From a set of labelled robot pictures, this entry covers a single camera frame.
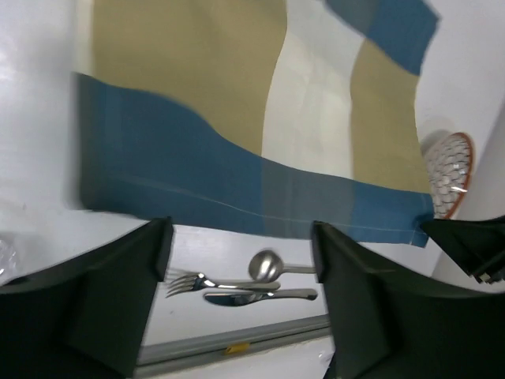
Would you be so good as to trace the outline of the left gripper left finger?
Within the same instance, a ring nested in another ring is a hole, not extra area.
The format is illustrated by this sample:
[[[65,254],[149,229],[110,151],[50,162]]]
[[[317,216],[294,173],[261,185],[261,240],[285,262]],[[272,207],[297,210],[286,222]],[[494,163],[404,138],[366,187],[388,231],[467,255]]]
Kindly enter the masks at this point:
[[[174,227],[155,219],[1,287],[3,378],[130,378]]]

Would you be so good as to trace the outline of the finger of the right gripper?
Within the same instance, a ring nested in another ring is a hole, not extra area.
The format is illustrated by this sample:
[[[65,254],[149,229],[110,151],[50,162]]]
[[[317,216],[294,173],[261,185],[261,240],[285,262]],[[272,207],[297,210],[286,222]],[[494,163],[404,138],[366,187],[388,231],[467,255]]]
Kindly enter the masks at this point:
[[[421,229],[478,283],[504,280],[504,217],[490,220],[426,221]]]

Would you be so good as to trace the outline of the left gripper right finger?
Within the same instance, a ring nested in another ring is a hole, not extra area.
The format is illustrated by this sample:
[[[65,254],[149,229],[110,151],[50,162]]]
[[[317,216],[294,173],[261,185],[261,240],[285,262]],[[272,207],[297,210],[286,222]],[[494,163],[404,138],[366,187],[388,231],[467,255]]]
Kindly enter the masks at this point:
[[[328,223],[311,244],[335,345],[326,377],[503,377],[503,294],[423,276]]]

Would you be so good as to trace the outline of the patterned ceramic bowl red rim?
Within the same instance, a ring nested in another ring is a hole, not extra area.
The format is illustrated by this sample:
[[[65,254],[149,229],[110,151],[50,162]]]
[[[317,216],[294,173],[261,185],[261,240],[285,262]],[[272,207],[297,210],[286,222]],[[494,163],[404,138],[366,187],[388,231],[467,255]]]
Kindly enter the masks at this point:
[[[468,192],[474,167],[474,146],[467,133],[437,141],[424,154],[437,219],[450,219]]]

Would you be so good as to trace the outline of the clear drinking glass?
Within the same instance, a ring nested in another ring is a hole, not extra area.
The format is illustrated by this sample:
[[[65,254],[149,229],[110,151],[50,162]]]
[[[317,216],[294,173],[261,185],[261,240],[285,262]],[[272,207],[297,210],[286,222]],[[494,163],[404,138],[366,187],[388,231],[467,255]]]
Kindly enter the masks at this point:
[[[19,257],[13,243],[4,236],[0,240],[0,280],[1,285],[19,273]]]

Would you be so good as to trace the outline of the steel spoon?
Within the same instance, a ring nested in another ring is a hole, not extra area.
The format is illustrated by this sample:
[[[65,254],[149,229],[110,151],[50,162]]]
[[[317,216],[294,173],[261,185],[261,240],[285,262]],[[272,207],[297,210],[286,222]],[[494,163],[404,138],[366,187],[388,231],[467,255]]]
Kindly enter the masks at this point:
[[[314,267],[288,265],[273,250],[261,250],[249,262],[249,276],[260,283],[272,283],[284,273],[315,274]]]

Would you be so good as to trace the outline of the steel table knife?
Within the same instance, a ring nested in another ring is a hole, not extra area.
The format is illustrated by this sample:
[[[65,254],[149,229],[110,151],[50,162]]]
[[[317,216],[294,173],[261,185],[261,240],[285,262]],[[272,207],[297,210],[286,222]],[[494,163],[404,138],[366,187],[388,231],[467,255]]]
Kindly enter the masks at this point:
[[[207,293],[204,295],[204,300],[217,306],[239,307],[274,299],[293,298],[314,301],[317,297],[318,292],[314,289],[288,289],[273,292]]]

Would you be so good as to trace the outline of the blue beige checked placemat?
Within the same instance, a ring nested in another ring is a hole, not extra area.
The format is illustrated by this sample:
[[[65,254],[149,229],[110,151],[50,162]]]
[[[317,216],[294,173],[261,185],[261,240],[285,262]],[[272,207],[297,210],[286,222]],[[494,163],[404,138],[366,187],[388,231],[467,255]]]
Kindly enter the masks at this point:
[[[86,209],[425,246],[423,1],[79,1]]]

